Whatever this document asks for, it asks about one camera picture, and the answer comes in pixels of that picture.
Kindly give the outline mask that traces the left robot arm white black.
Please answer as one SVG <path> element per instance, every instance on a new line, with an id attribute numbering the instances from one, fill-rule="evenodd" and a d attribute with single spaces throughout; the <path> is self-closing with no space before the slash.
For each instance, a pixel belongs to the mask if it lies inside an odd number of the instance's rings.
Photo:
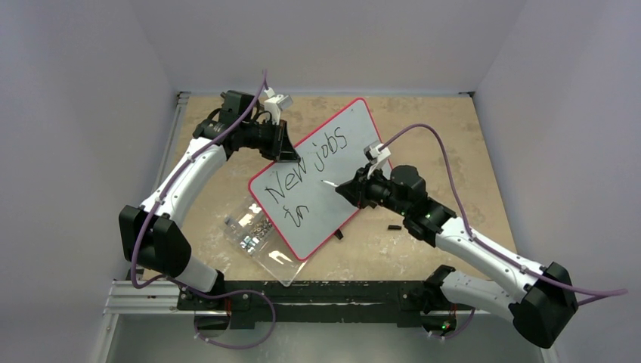
<path id="1" fill-rule="evenodd" d="M 227 91 L 220 107 L 201 121 L 181 159 L 149 197 L 119 213 L 119 231 L 131 272 L 158 272 L 196 294 L 206 309 L 225 301 L 225 278 L 195 257 L 181 231 L 187 212 L 211 177 L 242 148 L 275 163 L 301 160 L 288 136 L 282 112 L 289 95 L 263 85 L 257 94 Z"/>

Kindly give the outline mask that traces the pink framed whiteboard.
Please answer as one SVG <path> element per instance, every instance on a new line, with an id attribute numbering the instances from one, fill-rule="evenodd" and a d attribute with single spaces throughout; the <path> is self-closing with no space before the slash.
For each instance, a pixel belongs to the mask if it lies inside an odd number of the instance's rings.
<path id="1" fill-rule="evenodd" d="M 381 141 L 367 102 L 355 98 L 296 144 L 298 163 L 272 163 L 250 179 L 249 192 L 297 259 L 308 259 L 358 212 L 321 180 L 352 180 L 368 162 L 364 148 Z"/>

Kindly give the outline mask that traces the white black marker pen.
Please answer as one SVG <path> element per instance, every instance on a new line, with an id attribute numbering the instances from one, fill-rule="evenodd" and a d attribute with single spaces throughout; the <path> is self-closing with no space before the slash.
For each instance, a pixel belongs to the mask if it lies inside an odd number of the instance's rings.
<path id="1" fill-rule="evenodd" d="M 332 182 L 332 181 L 321 180 L 321 182 L 323 182 L 326 185 L 331 186 L 332 188 L 337 188 L 338 187 L 338 185 L 336 183 Z"/>

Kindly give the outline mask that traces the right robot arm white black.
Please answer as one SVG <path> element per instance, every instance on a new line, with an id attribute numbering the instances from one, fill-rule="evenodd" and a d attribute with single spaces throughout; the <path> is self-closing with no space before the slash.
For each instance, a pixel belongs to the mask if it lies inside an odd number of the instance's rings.
<path id="1" fill-rule="evenodd" d="M 459 257 L 487 276 L 483 281 L 450 271 L 428 283 L 424 297 L 433 307 L 450 302 L 490 312 L 544 349 L 555 343 L 578 310 L 565 267 L 556 262 L 542 265 L 493 241 L 483 242 L 462 217 L 429 196 L 426 181 L 414 166 L 396 166 L 390 176 L 362 167 L 334 190 L 359 209 L 381 206 L 397 213 L 412 237 Z"/>

